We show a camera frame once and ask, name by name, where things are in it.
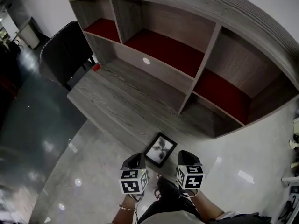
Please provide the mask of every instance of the white circular hole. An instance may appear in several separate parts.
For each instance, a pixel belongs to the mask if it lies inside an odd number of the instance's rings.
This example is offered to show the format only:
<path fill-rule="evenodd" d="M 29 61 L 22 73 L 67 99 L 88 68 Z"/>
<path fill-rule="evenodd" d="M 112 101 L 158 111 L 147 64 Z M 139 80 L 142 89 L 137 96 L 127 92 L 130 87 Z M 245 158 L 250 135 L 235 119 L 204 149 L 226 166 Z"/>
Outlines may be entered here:
<path fill-rule="evenodd" d="M 59 206 L 60 210 L 62 210 L 62 211 L 65 210 L 65 207 L 63 204 L 60 203 L 60 204 L 58 204 L 58 206 Z"/>
<path fill-rule="evenodd" d="M 148 58 L 143 58 L 144 63 L 146 63 L 147 65 L 150 64 L 150 60 Z"/>
<path fill-rule="evenodd" d="M 76 184 L 76 186 L 80 187 L 82 185 L 81 179 L 80 178 L 76 178 L 75 179 L 75 184 Z"/>

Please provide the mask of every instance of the person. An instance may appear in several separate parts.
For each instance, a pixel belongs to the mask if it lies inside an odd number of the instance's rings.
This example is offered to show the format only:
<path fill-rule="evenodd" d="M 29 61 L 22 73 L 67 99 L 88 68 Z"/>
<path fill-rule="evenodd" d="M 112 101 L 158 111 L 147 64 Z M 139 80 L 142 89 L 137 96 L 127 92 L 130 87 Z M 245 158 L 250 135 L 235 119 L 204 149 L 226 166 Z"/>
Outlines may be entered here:
<path fill-rule="evenodd" d="M 200 190 L 194 195 L 189 190 L 191 202 L 184 197 L 178 187 L 159 176 L 157 190 L 154 191 L 158 201 L 155 201 L 138 220 L 138 224 L 202 224 L 209 220 L 223 219 L 237 215 L 235 212 L 224 213 L 222 209 L 212 203 Z M 132 224 L 136 201 L 126 195 L 120 209 L 113 219 L 113 224 Z"/>

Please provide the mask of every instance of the red shelf surface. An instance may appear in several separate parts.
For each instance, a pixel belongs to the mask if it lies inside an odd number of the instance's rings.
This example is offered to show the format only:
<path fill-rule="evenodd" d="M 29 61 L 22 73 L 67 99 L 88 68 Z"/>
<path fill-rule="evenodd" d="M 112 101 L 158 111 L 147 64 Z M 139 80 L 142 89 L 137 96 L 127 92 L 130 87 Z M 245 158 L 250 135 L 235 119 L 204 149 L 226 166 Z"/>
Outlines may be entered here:
<path fill-rule="evenodd" d="M 227 80 L 204 69 L 193 91 L 246 124 L 251 98 Z"/>
<path fill-rule="evenodd" d="M 204 53 L 164 35 L 142 29 L 125 45 L 195 77 Z"/>
<path fill-rule="evenodd" d="M 120 43 L 116 25 L 113 20 L 100 18 L 84 31 Z"/>

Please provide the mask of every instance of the person's left arm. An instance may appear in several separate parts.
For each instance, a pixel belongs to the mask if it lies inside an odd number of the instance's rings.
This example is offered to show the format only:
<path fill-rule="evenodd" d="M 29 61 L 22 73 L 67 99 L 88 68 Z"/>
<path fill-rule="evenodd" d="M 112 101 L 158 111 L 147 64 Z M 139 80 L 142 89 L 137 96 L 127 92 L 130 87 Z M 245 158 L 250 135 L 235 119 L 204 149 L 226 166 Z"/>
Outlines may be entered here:
<path fill-rule="evenodd" d="M 129 196 L 126 195 L 121 206 L 128 209 L 135 209 L 136 202 Z M 133 210 L 119 209 L 115 218 L 113 219 L 113 224 L 132 224 L 133 223 Z"/>

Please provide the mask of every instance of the black chair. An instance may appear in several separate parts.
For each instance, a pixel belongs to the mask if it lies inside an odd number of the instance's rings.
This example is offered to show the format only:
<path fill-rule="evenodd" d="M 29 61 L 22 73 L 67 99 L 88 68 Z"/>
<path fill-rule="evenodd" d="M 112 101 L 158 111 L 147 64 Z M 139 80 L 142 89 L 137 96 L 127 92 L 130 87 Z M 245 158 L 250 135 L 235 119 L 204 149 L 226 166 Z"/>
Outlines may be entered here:
<path fill-rule="evenodd" d="M 40 54 L 40 73 L 70 91 L 67 82 L 75 72 L 80 67 L 86 70 L 84 63 L 88 59 L 95 65 L 92 55 L 78 22 L 72 21 L 44 45 Z"/>

